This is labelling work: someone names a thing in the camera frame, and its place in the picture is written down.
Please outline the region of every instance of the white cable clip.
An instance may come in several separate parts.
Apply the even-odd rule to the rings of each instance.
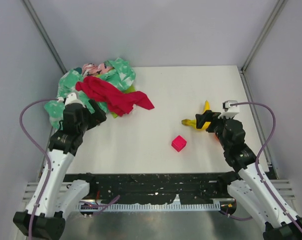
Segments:
[[[240,113],[240,106],[234,105],[237,104],[237,101],[235,100],[228,100],[223,103],[223,109],[225,112],[221,113],[218,118],[219,119],[232,119],[235,117],[237,114]]]
[[[57,98],[57,102],[58,102],[58,103],[62,103],[62,102],[64,102],[64,98],[63,98],[63,97],[61,97],[61,96],[59,96],[59,97]]]
[[[66,96],[64,105],[66,106],[66,105],[69,105],[71,103],[72,104],[73,103],[74,104],[81,104],[84,108],[86,107],[84,105],[84,103],[80,99],[78,99],[78,93],[77,92],[72,92],[68,96]]]

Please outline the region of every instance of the magenta block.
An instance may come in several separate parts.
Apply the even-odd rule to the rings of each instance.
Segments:
[[[172,147],[175,148],[176,151],[182,150],[186,146],[186,140],[182,138],[180,135],[178,135],[173,141],[172,141]]]

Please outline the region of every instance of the metal frame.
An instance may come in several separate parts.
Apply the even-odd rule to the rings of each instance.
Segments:
[[[52,43],[49,35],[47,34],[44,26],[42,25],[42,23],[40,21],[38,15],[36,14],[36,11],[34,10],[30,0],[21,0],[21,2],[23,3],[23,5],[24,5],[26,11],[28,12],[28,14],[30,15],[30,17],[32,18],[36,28],[38,29],[41,37],[43,38],[45,44],[47,45],[49,51],[51,52],[54,60],[56,61],[56,63],[60,67],[61,71],[63,73],[66,73],[67,71],[66,71],[66,68],[65,68],[65,66],[62,62],[62,59],[60,58],[54,44]],[[240,76],[241,76],[241,79],[242,79],[242,83],[243,83],[244,90],[246,92],[248,101],[253,101],[253,96],[252,96],[252,91],[251,91],[250,86],[249,86],[249,82],[247,80],[246,71],[249,68],[252,60],[254,59],[256,53],[260,49],[261,45],[263,44],[264,40],[266,39],[267,35],[271,31],[274,23],[276,22],[277,18],[279,17],[280,13],[282,12],[282,10],[285,7],[287,2],[288,2],[288,0],[278,0],[277,1],[272,13],[270,14],[269,18],[267,19],[267,21],[264,25],[259,37],[255,41],[255,44],[254,44],[252,50],[250,51],[250,54],[248,55],[244,65],[240,68],[239,72],[240,72]],[[261,122],[259,120],[256,108],[255,108],[254,105],[251,105],[250,108],[251,108],[251,111],[252,111],[252,114],[253,114],[253,119],[254,119],[255,124],[256,124],[256,128],[257,128],[257,131],[258,131],[258,134],[259,134],[260,141],[263,144],[265,142],[266,138],[265,138],[265,134],[263,132],[262,125],[261,125]],[[268,147],[266,147],[266,149],[265,149],[265,156],[266,156],[269,167],[272,167],[271,153],[270,153],[270,150],[269,150]],[[296,209],[296,207],[295,207],[295,196],[294,196],[293,190],[290,186],[290,182],[288,180],[271,180],[271,182],[275,186],[275,188],[279,191],[279,193],[283,196],[283,198],[286,201],[290,201],[290,205],[294,209]],[[26,187],[26,190],[25,190],[25,194],[23,196],[23,201],[22,201],[23,205],[26,205],[26,203],[29,202],[30,198],[32,197],[32,195],[33,195],[33,193],[34,193],[34,191],[37,187],[37,184],[38,183],[31,183],[31,182],[28,183],[28,185]],[[60,189],[59,195],[62,195],[67,190],[67,188],[66,188],[67,184],[68,184],[67,182],[63,183],[63,185]],[[197,206],[196,210],[205,211],[205,210],[211,209],[211,208],[215,209],[216,203],[219,204],[219,200],[221,200],[221,199],[216,199],[212,206],[210,204],[208,204],[209,206],[208,205],[207,206]],[[176,206],[176,209],[178,210],[178,209],[182,209],[182,208],[180,206]],[[17,231],[15,239],[24,240],[24,239],[26,239],[26,237],[23,236],[20,231]]]
[[[30,15],[31,19],[33,20],[36,28],[38,29],[41,37],[43,38],[45,44],[47,45],[49,51],[52,53],[52,56],[53,56],[54,60],[56,61],[56,63],[60,67],[63,74],[65,74],[67,71],[66,71],[66,68],[65,68],[65,66],[62,62],[62,59],[60,58],[59,54],[57,53],[57,51],[55,49],[55,46],[53,45],[49,35],[47,34],[44,26],[42,25],[39,17],[37,16],[31,2],[29,0],[21,0],[21,2],[23,3],[27,13]]]
[[[291,184],[288,180],[271,180],[271,183],[274,185],[275,189],[278,193],[291,205],[291,207],[295,208],[294,202],[295,196],[291,187]],[[63,196],[68,188],[67,186],[72,184],[72,182],[63,182],[58,197]],[[24,196],[23,203],[28,203],[34,192],[38,186],[37,182],[29,182],[27,184]],[[95,202],[94,199],[86,199],[88,202]],[[113,207],[108,208],[107,212],[149,212],[149,211],[162,211],[162,212],[171,212],[171,211],[219,211],[220,210],[220,201],[233,201],[232,198],[215,198],[213,199],[213,203],[199,203],[199,204],[181,204],[181,200],[179,195],[177,194],[172,204],[115,204]],[[74,209],[75,212],[80,211],[80,204],[76,206]]]
[[[288,2],[288,0],[278,0],[277,3],[275,4],[271,15],[269,16],[266,23],[264,24],[263,29],[262,29],[259,37],[255,41],[254,46],[253,46],[250,54],[248,55],[243,67],[241,68],[241,71],[243,72],[243,74],[245,74],[245,72],[247,71],[250,63],[252,62],[252,60],[255,57],[256,53],[258,52],[258,50],[262,46],[264,40],[266,39],[267,35],[271,31],[274,23],[276,22],[277,18],[281,14],[281,12],[284,9],[287,2]]]

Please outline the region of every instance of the yellow banana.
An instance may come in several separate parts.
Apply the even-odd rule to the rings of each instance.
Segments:
[[[203,113],[206,110],[210,110],[210,104],[209,104],[208,101],[205,101]],[[206,122],[201,129],[197,129],[196,128],[196,119],[194,119],[194,120],[184,119],[184,120],[182,120],[182,124],[185,125],[185,126],[191,126],[191,127],[195,128],[196,130],[200,130],[201,131],[201,130],[207,129],[211,123],[210,122]]]

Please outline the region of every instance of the purple cable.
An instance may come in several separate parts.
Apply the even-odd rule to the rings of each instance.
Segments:
[[[35,105],[38,104],[39,102],[48,102],[48,101],[52,101],[52,100],[57,100],[56,98],[49,98],[49,99],[42,99],[42,100],[38,100],[38,101],[34,101],[32,103],[30,103],[28,106],[26,106],[22,112],[20,113],[20,126],[22,128],[22,131],[24,132],[24,134],[30,139],[30,141],[37,147],[37,149],[39,149],[41,151],[41,153],[44,154],[44,156],[46,157],[47,160],[47,166],[48,166],[48,171],[47,171],[47,175],[45,177],[44,183],[43,183],[43,187],[41,188],[41,191],[39,193],[39,196],[37,196],[37,199],[35,200],[35,204],[33,207],[33,211],[31,213],[31,217],[30,217],[30,222],[29,222],[29,229],[28,229],[28,238],[29,240],[32,240],[32,226],[33,226],[33,220],[34,220],[34,216],[35,216],[35,212],[36,212],[36,208],[39,205],[39,202],[41,200],[41,196],[43,195],[45,186],[49,180],[50,174],[51,174],[51,160],[49,158],[49,156],[47,155],[46,151],[31,137],[31,135],[27,132],[27,130],[25,129],[24,125],[23,125],[23,121],[22,121],[22,117],[23,114],[25,113],[25,111]]]
[[[258,105],[258,106],[262,106],[265,107],[271,114],[272,114],[272,118],[273,118],[273,127],[272,127],[272,131],[269,135],[269,137],[267,138],[267,140],[265,141],[265,143],[262,145],[260,151],[258,152],[257,156],[256,156],[256,161],[255,161],[255,167],[257,170],[258,175],[260,176],[261,180],[264,180],[264,177],[261,173],[261,170],[259,168],[259,161],[260,161],[260,156],[262,154],[262,152],[264,151],[266,145],[269,143],[269,141],[271,140],[274,131],[275,131],[275,126],[276,126],[276,118],[275,118],[275,114],[272,111],[272,109],[262,103],[258,103],[258,102],[238,102],[238,103],[234,103],[231,104],[231,106],[238,106],[238,105]],[[267,184],[267,182],[263,181],[263,183],[265,184],[265,187],[268,189],[268,191],[270,192],[270,194],[272,195],[272,197],[274,198],[274,200],[278,203],[278,205],[281,207],[281,209],[285,212],[285,214],[289,217],[289,219],[294,223],[294,225],[297,227],[297,229],[302,233],[302,228],[298,225],[298,223],[294,220],[294,218],[291,216],[291,214],[286,213],[287,209],[285,208],[285,206],[281,203],[281,201],[277,198],[277,196],[273,193],[272,189],[270,188],[270,186]]]
[[[106,210],[109,206],[115,204],[117,201],[119,201],[120,199],[120,195],[116,196],[112,201],[110,201],[108,204],[104,204],[104,205],[96,205],[94,203],[88,202],[88,201],[80,201],[80,203],[83,204],[89,204],[89,208],[90,209],[98,209],[98,208],[103,208],[101,211],[95,212],[93,213],[93,215],[99,215],[101,212],[103,212],[104,210]]]
[[[250,216],[250,217],[247,217],[247,218],[241,218],[241,217],[229,215],[227,212],[224,212],[224,211],[222,211],[222,210],[220,210],[220,212],[221,212],[222,214],[224,214],[224,215],[226,215],[226,216],[232,218],[232,219],[237,220],[237,221],[242,221],[242,222],[243,222],[243,221],[248,221],[248,220],[253,219],[251,216]]]

